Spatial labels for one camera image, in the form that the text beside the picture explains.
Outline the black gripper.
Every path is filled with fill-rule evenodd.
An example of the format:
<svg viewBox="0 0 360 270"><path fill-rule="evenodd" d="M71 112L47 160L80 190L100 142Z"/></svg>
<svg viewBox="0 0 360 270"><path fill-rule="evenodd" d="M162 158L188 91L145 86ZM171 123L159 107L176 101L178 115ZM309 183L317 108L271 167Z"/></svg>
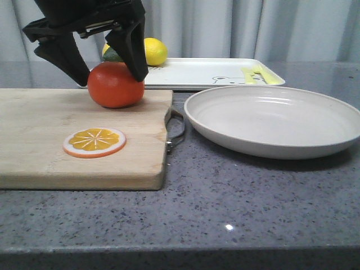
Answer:
<svg viewBox="0 0 360 270"><path fill-rule="evenodd" d="M105 37L121 57L134 79L148 74L145 56L145 9L141 1L36 1L44 18L23 28L31 42L38 40L34 53L62 70L79 86L88 82L84 62L72 32L81 38L111 30Z"/></svg>

